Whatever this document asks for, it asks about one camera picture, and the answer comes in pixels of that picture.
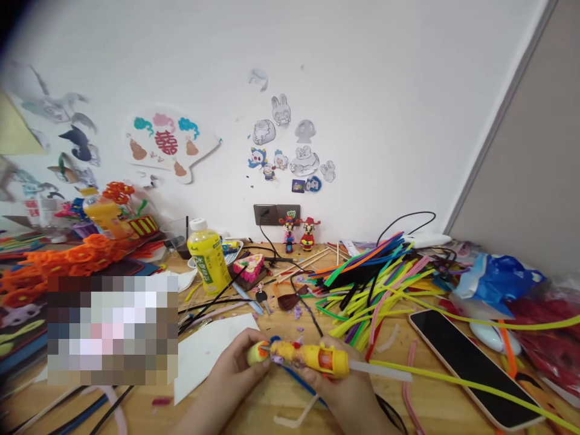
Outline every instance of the cartoon character sticker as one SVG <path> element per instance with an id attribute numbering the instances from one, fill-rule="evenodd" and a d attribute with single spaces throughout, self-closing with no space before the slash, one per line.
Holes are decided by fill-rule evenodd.
<path id="1" fill-rule="evenodd" d="M 276 137 L 276 128 L 270 120 L 260 120 L 254 125 L 254 143 L 264 145 L 271 142 Z"/>
<path id="2" fill-rule="evenodd" d="M 286 170 L 288 167 L 288 157 L 282 154 L 282 151 L 276 150 L 274 153 L 274 164 L 280 170 Z"/>
<path id="3" fill-rule="evenodd" d="M 278 97 L 272 97 L 272 117 L 278 126 L 290 122 L 290 106 L 284 94 L 280 94 L 280 100 Z"/>
<path id="4" fill-rule="evenodd" d="M 322 172 L 322 175 L 324 175 L 325 181 L 328 181 L 328 182 L 334 181 L 334 179 L 337 176 L 334 173 L 335 169 L 336 169 L 336 167 L 334 166 L 334 163 L 332 162 L 332 160 L 327 161 L 325 165 L 320 165 L 320 172 Z"/>
<path id="5" fill-rule="evenodd" d="M 298 123 L 294 135 L 298 137 L 298 143 L 312 143 L 310 140 L 316 134 L 314 124 L 310 120 L 302 120 Z"/>
<path id="6" fill-rule="evenodd" d="M 318 155 L 308 145 L 304 145 L 296 148 L 296 158 L 290 162 L 290 171 L 295 176 L 306 176 L 315 173 L 319 165 Z"/>
<path id="7" fill-rule="evenodd" d="M 248 166 L 250 168 L 255 168 L 258 166 L 264 166 L 268 160 L 266 160 L 266 149 L 258 149 L 252 147 L 252 158 L 248 159 Z"/>
<path id="8" fill-rule="evenodd" d="M 276 166 L 272 165 L 271 163 L 266 163 L 263 166 L 262 170 L 264 171 L 264 177 L 266 178 L 266 181 L 272 181 L 276 179 L 274 169 L 276 169 Z"/>
<path id="9" fill-rule="evenodd" d="M 306 184 L 304 185 L 304 190 L 306 190 L 307 192 L 316 193 L 320 190 L 321 187 L 322 187 L 322 181 L 320 181 L 320 178 L 318 178 L 316 175 L 314 175 L 312 178 L 306 179 Z"/>

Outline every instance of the juice bottle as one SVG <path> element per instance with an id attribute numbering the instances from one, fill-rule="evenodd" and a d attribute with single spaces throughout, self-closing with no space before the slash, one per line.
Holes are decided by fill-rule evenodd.
<path id="1" fill-rule="evenodd" d="M 193 233 L 187 239 L 187 249 L 198 266 L 205 292 L 215 296 L 231 281 L 222 241 L 219 234 L 207 228 L 205 219 L 192 219 L 189 227 Z"/>
<path id="2" fill-rule="evenodd" d="M 121 208 L 112 200 L 99 195 L 94 187 L 81 189 L 80 194 L 85 197 L 83 210 L 103 230 L 105 236 L 114 240 L 139 238 L 127 222 L 119 220 Z"/>

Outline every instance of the finger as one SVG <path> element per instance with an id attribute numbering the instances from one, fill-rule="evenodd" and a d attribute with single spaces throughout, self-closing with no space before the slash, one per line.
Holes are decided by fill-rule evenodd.
<path id="1" fill-rule="evenodd" d="M 352 359 L 354 361 L 363 361 L 363 356 L 359 352 L 357 352 L 354 347 L 349 346 L 344 341 L 340 341 L 334 337 L 330 337 L 329 335 L 325 335 L 320 340 L 320 342 L 324 343 L 324 345 L 326 347 L 334 346 L 334 348 L 337 350 L 345 351 L 348 354 L 349 359 Z"/>
<path id="2" fill-rule="evenodd" d="M 304 378 L 304 380 L 314 388 L 320 397 L 324 400 L 326 398 L 332 397 L 332 388 L 334 387 L 333 383 L 326 379 L 322 373 L 317 372 L 316 370 L 312 370 L 309 367 L 304 367 L 299 370 L 300 374 Z"/>

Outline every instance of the figurine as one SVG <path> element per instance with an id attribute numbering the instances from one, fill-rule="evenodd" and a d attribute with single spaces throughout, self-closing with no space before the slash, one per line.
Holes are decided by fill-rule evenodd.
<path id="1" fill-rule="evenodd" d="M 286 244 L 286 254 L 290 254 L 293 251 L 292 245 L 295 245 L 294 242 L 294 226 L 300 225 L 301 220 L 295 221 L 294 218 L 296 216 L 296 212 L 291 210 L 288 212 L 286 220 L 280 219 L 280 223 L 284 225 L 284 243 Z"/>
<path id="2" fill-rule="evenodd" d="M 314 246 L 314 228 L 316 225 L 320 225 L 320 221 L 314 222 L 314 219 L 308 217 L 304 222 L 304 235 L 300 239 L 302 244 L 302 249 L 305 251 L 312 251 Z"/>

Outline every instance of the cartoon rabbit drawing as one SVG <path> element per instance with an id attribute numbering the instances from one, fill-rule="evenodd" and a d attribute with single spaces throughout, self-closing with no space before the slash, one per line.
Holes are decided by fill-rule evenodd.
<path id="1" fill-rule="evenodd" d="M 324 179 L 328 182 L 333 182 L 336 178 L 337 175 L 334 173 L 335 169 L 336 166 L 334 166 L 332 160 L 327 161 L 325 165 L 320 165 L 320 172 L 322 172 Z"/>
<path id="2" fill-rule="evenodd" d="M 308 145 L 296 148 L 296 158 L 290 162 L 290 171 L 296 176 L 306 176 L 315 173 L 320 165 L 318 155 L 310 150 Z"/>
<path id="3" fill-rule="evenodd" d="M 290 106 L 284 94 L 280 94 L 280 101 L 278 97 L 272 97 L 272 116 L 278 126 L 290 122 Z"/>

